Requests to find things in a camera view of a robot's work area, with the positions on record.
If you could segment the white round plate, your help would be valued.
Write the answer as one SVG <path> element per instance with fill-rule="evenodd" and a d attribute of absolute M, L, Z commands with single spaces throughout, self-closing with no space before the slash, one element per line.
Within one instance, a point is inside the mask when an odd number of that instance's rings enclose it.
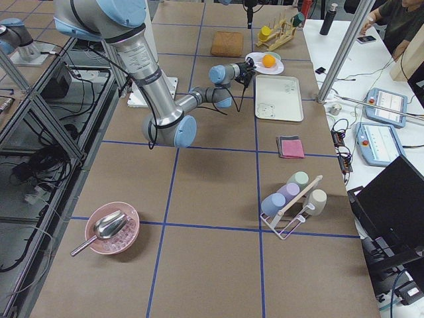
<path fill-rule="evenodd" d="M 254 69 L 260 74 L 266 75 L 278 75 L 284 71 L 284 65 L 281 60 L 275 58 L 275 62 L 272 66 L 266 67 L 263 63 L 263 57 L 265 57 L 263 52 L 251 52 L 247 54 L 244 59 L 247 61 L 251 59 L 254 62 Z"/>

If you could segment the orange fruit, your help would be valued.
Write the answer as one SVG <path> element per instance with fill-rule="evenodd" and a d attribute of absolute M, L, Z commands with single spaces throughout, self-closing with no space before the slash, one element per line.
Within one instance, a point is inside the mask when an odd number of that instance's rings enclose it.
<path fill-rule="evenodd" d="M 262 57 L 262 64 L 265 68 L 272 68 L 276 65 L 276 59 L 273 55 L 265 54 Z"/>

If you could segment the cream bear tray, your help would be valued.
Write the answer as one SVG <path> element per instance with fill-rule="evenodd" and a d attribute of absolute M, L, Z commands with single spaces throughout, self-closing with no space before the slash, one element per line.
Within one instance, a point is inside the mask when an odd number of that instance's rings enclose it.
<path fill-rule="evenodd" d="M 295 77 L 256 76 L 254 103 L 259 119 L 297 123 L 303 120 L 299 81 Z"/>

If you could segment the green bowl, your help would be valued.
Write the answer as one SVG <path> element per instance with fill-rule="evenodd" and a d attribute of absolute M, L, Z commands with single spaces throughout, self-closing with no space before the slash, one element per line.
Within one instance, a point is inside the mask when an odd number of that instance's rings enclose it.
<path fill-rule="evenodd" d="M 275 57 L 276 60 L 281 60 L 281 56 L 277 54 L 276 52 L 266 52 L 266 54 L 269 54 L 273 57 Z"/>

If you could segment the yellow cup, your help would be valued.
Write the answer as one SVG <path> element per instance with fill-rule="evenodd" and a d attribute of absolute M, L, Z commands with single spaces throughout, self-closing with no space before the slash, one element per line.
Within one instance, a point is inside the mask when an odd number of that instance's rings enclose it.
<path fill-rule="evenodd" d="M 272 33 L 272 29 L 268 26 L 263 26 L 258 32 L 258 40 L 261 42 L 266 42 Z"/>

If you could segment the wooden cutting board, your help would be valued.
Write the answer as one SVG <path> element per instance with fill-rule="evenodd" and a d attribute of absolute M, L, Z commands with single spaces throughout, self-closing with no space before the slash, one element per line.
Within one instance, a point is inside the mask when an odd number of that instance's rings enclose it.
<path fill-rule="evenodd" d="M 217 31 L 211 46 L 211 55 L 220 57 L 240 57 L 244 37 L 240 32 Z"/>

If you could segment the wooden drying rack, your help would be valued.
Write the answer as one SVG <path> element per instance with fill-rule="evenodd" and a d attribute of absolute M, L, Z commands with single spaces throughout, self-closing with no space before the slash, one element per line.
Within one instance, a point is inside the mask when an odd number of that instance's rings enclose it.
<path fill-rule="evenodd" d="M 292 27 L 291 18 L 297 13 L 280 13 L 277 19 L 269 22 L 266 26 L 272 29 L 272 33 L 266 42 L 256 40 L 256 47 L 265 47 L 268 51 L 275 51 L 285 43 L 291 41 L 297 28 Z"/>

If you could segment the dark green cup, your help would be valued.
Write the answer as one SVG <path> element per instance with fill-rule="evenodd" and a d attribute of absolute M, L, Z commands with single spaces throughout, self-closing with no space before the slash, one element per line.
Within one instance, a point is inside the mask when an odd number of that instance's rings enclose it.
<path fill-rule="evenodd" d="M 295 14 L 292 18 L 291 18 L 291 25 L 292 27 L 298 28 L 298 27 L 302 27 L 304 21 L 305 21 L 305 16 L 303 15 L 303 13 L 298 12 L 297 14 Z"/>

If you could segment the red cylinder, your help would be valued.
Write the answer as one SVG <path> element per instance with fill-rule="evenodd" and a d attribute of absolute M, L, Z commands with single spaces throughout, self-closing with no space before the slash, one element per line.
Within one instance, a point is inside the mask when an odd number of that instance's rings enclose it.
<path fill-rule="evenodd" d="M 301 13 L 304 16 L 305 20 L 307 20 L 309 16 L 309 11 L 312 6 L 313 0 L 303 0 L 301 6 Z"/>

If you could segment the small black sensor device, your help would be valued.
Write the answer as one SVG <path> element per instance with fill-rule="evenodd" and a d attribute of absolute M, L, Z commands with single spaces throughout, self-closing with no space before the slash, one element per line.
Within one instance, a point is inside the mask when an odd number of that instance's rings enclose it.
<path fill-rule="evenodd" d="M 326 74 L 326 69 L 324 67 L 319 67 L 315 70 L 316 74 Z"/>

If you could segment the grey cloth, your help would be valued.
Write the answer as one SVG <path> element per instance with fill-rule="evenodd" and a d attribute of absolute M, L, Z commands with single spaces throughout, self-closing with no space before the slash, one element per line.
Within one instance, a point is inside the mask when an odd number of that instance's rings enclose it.
<path fill-rule="evenodd" d="M 276 142 L 277 142 L 277 146 L 278 146 L 278 151 L 279 151 L 279 157 L 282 158 L 282 146 L 281 146 L 281 142 L 283 140 L 295 140 L 295 139 L 299 139 L 298 136 L 278 136 L 276 138 Z"/>

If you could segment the black water bottle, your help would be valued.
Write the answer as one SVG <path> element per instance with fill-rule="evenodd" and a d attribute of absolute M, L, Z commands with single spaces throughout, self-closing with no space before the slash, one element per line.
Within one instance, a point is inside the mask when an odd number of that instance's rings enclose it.
<path fill-rule="evenodd" d="M 319 31 L 320 35 L 327 36 L 329 33 L 329 30 L 331 28 L 331 25 L 334 21 L 335 15 L 337 14 L 337 3 L 332 3 L 329 7 L 328 11 L 325 14 L 325 18 L 323 20 L 323 24 L 321 26 L 321 29 Z"/>

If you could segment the pink cloth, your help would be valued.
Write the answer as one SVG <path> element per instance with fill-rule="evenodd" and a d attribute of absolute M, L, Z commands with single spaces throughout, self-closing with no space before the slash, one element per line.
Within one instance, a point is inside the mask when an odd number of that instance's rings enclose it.
<path fill-rule="evenodd" d="M 304 158 L 305 154 L 303 151 L 303 145 L 300 139 L 295 140 L 283 140 L 282 146 L 282 158 Z"/>

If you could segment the smartphone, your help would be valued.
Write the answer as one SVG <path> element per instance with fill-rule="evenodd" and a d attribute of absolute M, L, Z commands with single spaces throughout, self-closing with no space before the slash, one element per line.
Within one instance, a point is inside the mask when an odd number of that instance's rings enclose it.
<path fill-rule="evenodd" d="M 360 44 L 368 44 L 368 43 L 372 43 L 372 42 L 377 41 L 377 39 L 374 36 L 372 36 L 372 35 L 369 35 L 369 36 L 358 36 L 356 38 L 356 41 L 358 43 L 360 43 Z"/>

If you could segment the purple cup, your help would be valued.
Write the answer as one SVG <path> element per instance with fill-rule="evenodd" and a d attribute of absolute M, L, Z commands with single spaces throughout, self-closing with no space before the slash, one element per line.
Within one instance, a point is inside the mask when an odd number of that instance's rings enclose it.
<path fill-rule="evenodd" d="M 277 192 L 282 194 L 286 199 L 286 203 L 288 203 L 299 194 L 300 188 L 296 183 L 288 183 L 278 189 Z"/>

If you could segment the blue cup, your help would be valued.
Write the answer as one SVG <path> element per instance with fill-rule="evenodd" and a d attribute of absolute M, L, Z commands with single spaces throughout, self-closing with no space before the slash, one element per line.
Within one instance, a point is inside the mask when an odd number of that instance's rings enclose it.
<path fill-rule="evenodd" d="M 281 193 L 273 193 L 262 200 L 261 212 L 267 216 L 273 217 L 286 204 L 286 198 Z"/>

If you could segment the far teach pendant tablet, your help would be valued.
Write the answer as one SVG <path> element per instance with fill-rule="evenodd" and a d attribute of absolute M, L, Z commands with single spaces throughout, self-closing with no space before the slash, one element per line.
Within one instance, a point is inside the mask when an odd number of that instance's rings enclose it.
<path fill-rule="evenodd" d="M 366 116 L 380 123 L 391 124 L 396 128 L 404 128 L 406 117 L 400 115 L 407 111 L 407 97 L 380 88 L 372 88 L 366 101 L 378 108 L 365 106 Z"/>

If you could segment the teach pendant tablet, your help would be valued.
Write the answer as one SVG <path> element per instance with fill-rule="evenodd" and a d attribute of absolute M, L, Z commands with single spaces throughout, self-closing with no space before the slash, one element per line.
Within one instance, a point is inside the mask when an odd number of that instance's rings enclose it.
<path fill-rule="evenodd" d="M 386 167 L 397 157 L 405 156 L 396 128 L 390 124 L 360 122 L 355 127 L 355 140 L 370 166 Z"/>
<path fill-rule="evenodd" d="M 400 115 L 407 111 L 407 97 L 380 88 L 372 88 L 366 101 L 378 108 L 365 106 L 366 116 L 380 123 L 391 124 L 396 128 L 404 128 L 406 117 Z"/>

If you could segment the beige cup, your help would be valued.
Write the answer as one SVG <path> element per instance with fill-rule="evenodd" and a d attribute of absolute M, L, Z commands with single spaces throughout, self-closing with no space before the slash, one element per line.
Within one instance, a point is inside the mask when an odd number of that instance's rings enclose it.
<path fill-rule="evenodd" d="M 322 189 L 311 191 L 303 202 L 308 215 L 316 216 L 321 214 L 327 203 L 327 194 Z"/>

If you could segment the near teach pendant tablet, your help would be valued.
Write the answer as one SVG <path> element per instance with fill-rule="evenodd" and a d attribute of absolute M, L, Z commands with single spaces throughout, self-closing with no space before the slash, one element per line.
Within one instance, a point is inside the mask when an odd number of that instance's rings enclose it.
<path fill-rule="evenodd" d="M 360 122 L 355 127 L 355 140 L 370 166 L 386 167 L 397 157 L 405 156 L 396 128 L 390 124 Z"/>

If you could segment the person in black shirt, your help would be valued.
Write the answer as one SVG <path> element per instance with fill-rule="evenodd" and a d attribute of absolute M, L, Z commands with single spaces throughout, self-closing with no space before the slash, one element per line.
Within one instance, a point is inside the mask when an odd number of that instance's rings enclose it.
<path fill-rule="evenodd" d="M 365 35 L 374 23 L 382 19 L 387 22 L 383 42 L 397 61 L 423 26 L 423 0 L 386 1 L 368 14 L 360 34 Z"/>

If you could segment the white cup rack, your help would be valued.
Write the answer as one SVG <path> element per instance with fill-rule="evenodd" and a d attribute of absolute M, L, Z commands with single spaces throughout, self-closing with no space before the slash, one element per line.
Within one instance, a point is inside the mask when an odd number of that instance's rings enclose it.
<path fill-rule="evenodd" d="M 262 222 L 281 240 L 287 239 L 300 225 L 312 216 L 306 213 L 306 207 L 303 206 L 308 194 L 314 189 L 319 189 L 322 175 L 316 176 L 313 180 L 309 180 L 309 184 L 300 190 L 299 194 L 284 207 L 277 212 L 273 217 L 267 216 L 261 212 L 260 204 L 260 219 Z"/>

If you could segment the black monitor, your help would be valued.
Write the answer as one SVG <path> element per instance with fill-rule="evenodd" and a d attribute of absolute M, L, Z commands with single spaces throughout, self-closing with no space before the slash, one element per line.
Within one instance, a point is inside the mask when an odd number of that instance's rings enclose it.
<path fill-rule="evenodd" d="M 368 271 L 383 282 L 406 268 L 423 289 L 423 175 L 403 155 L 367 186 L 348 192 L 352 212 L 368 235 L 362 240 Z"/>

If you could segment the metal spoon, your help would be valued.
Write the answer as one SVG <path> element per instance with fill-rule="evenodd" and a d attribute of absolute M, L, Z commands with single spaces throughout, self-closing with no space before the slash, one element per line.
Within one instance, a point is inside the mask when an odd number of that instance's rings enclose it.
<path fill-rule="evenodd" d="M 105 240 L 114 237 L 127 224 L 127 215 L 122 211 L 115 211 L 98 220 L 93 226 L 93 236 L 70 252 L 75 257 L 96 240 Z"/>

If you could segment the pink bowl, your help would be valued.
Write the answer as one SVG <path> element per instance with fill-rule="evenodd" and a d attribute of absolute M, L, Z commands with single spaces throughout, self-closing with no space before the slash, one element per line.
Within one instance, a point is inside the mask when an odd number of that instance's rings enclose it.
<path fill-rule="evenodd" d="M 96 239 L 88 246 L 98 254 L 112 255 L 130 248 L 140 232 L 140 217 L 129 203 L 115 201 L 93 212 L 85 226 L 85 239 Z"/>

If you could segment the aluminium frame post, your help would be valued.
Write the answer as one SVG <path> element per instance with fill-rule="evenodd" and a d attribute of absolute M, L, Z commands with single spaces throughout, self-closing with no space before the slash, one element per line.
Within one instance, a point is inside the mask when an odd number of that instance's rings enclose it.
<path fill-rule="evenodd" d="M 357 34 L 362 28 L 366 17 L 372 9 L 372 6 L 375 4 L 375 0 L 361 0 L 358 4 L 358 8 L 347 28 L 345 36 L 335 54 L 335 58 L 327 72 L 327 76 L 318 92 L 317 102 L 324 104 L 335 80 L 343 67 L 343 64 L 352 48 L 352 45 L 355 41 Z"/>

